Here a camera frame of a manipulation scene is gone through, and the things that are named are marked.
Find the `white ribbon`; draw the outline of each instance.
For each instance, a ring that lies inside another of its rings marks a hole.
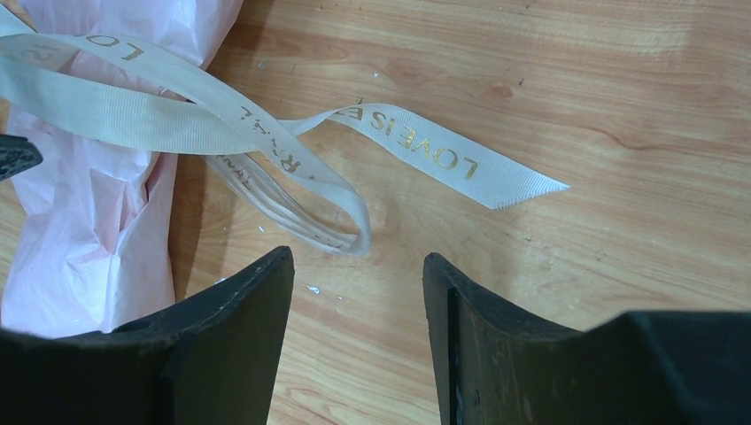
[[[271,220],[331,253],[363,255],[370,245],[365,201],[297,136],[333,120],[478,203],[500,209],[568,186],[466,137],[390,104],[357,104],[304,120],[277,120],[167,50],[132,37],[40,35],[0,12],[0,96],[70,133],[148,151],[205,155],[235,193]],[[73,77],[59,70],[84,50],[190,102]],[[350,215],[358,235],[308,214],[246,155],[260,151],[294,182]]]

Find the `tabletop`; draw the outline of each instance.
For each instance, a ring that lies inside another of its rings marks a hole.
[[[368,255],[335,256],[181,156],[176,293],[292,248],[270,423],[438,422],[422,300],[431,252],[577,329],[630,309],[748,309],[749,26],[741,0],[245,2],[208,71],[276,118],[395,104],[570,189],[491,211],[324,123],[300,140],[366,200],[374,236]],[[10,182],[0,199],[4,282],[24,213]]]

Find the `black plastic part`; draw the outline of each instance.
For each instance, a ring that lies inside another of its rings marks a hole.
[[[293,278],[280,247],[110,334],[0,329],[0,423],[264,424]]]
[[[25,137],[0,135],[0,182],[42,164],[42,154]]]
[[[424,263],[441,421],[741,424],[751,314],[627,312],[586,332],[546,321],[438,254]]]

